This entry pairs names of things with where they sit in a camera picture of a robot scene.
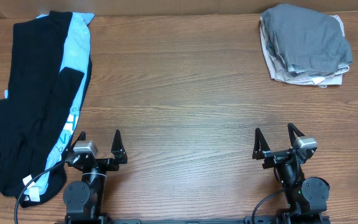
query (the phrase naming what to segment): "black cable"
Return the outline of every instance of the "black cable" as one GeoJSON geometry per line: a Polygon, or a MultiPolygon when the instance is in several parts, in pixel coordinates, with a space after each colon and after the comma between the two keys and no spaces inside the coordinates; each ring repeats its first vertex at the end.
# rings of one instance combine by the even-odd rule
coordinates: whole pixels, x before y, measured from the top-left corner
{"type": "Polygon", "coordinates": [[[55,170],[57,167],[60,167],[61,165],[64,165],[65,164],[65,161],[61,161],[57,164],[55,164],[53,167],[43,171],[42,173],[38,174],[36,177],[34,177],[33,179],[31,179],[26,185],[25,187],[23,188],[22,192],[20,193],[20,195],[18,196],[17,198],[17,201],[16,201],[16,205],[15,205],[15,212],[14,212],[14,219],[15,219],[15,224],[18,224],[17,222],[17,209],[19,208],[19,202],[20,202],[20,198],[23,196],[25,190],[28,188],[28,186],[36,181],[40,176],[42,176],[43,174],[47,173],[47,172],[50,172],[50,171],[53,171],[55,170]]]}
{"type": "Polygon", "coordinates": [[[258,208],[264,203],[266,202],[267,200],[271,199],[271,198],[274,198],[276,196],[278,196],[279,194],[281,194],[282,192],[284,192],[285,189],[281,189],[275,193],[272,193],[271,195],[265,197],[265,199],[261,200],[257,206],[254,208],[254,211],[252,212],[252,216],[251,216],[251,220],[252,220],[252,224],[255,224],[255,214],[256,214],[256,210],[258,210],[258,208]]]}
{"type": "Polygon", "coordinates": [[[295,156],[295,160],[296,160],[296,174],[295,174],[295,180],[292,183],[292,187],[295,186],[296,182],[298,181],[298,178],[301,175],[300,174],[301,166],[300,166],[299,161],[298,161],[298,150],[297,149],[295,149],[295,154],[293,156],[295,156]]]}
{"type": "Polygon", "coordinates": [[[277,176],[276,167],[274,167],[273,172],[274,172],[274,177],[276,178],[277,182],[279,182],[280,180],[278,179],[277,176]]]}

